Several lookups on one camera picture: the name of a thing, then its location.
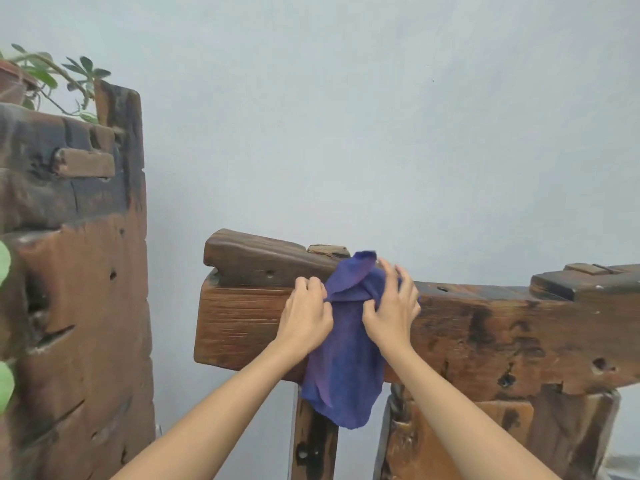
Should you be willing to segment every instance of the reclaimed wood structure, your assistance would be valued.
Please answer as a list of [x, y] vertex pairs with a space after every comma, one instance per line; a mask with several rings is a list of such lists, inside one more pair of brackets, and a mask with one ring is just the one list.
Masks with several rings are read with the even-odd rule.
[[[194, 358], [240, 370], [275, 338], [298, 276], [325, 281], [345, 248], [219, 230], [205, 245]], [[640, 264], [571, 264], [528, 287], [416, 283], [412, 345], [436, 371], [566, 480], [594, 479], [620, 403], [640, 382]], [[285, 379], [300, 383], [305, 364]], [[458, 480], [394, 372], [378, 480]], [[298, 400], [291, 480], [331, 480], [338, 428]]]
[[140, 97], [96, 106], [0, 104], [0, 480], [108, 480], [155, 437]]

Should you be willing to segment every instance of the forearm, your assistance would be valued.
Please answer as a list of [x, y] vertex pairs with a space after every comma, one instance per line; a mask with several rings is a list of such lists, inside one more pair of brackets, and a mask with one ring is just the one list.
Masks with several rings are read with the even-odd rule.
[[212, 480], [260, 405], [298, 359], [272, 342], [113, 480]]
[[559, 480], [411, 347], [383, 354], [465, 480]]

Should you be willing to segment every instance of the purple towel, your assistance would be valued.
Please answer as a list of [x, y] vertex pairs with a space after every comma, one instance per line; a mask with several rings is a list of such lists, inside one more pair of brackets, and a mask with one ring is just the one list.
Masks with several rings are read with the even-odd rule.
[[362, 304], [385, 289], [376, 253], [361, 251], [341, 261], [324, 284], [333, 307], [333, 329], [309, 354], [302, 397], [338, 426], [355, 429], [369, 420], [382, 391], [385, 360], [362, 323]]

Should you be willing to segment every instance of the gray wall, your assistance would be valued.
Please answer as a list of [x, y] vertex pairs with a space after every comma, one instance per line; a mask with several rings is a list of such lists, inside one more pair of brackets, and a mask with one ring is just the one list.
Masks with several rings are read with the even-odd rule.
[[[526, 285], [640, 261], [640, 0], [2, 0], [0, 45], [140, 91], [157, 419], [230, 373], [192, 360], [220, 227], [373, 248], [415, 278]], [[616, 452], [640, 452], [640, 390]], [[276, 387], [222, 479], [282, 479]], [[382, 401], [340, 432], [367, 479]]]

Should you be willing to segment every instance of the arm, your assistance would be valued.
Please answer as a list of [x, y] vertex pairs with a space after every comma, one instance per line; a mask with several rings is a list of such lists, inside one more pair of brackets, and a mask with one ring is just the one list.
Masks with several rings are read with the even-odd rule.
[[[410, 329], [420, 313], [418, 290], [404, 269], [394, 269], [384, 260], [381, 264], [387, 274], [385, 292], [377, 311], [373, 301], [365, 303], [365, 328], [465, 480], [559, 480], [416, 354]], [[400, 290], [398, 273], [402, 277]]]
[[276, 339], [112, 480], [212, 480], [277, 382], [333, 327], [317, 278], [298, 278]]

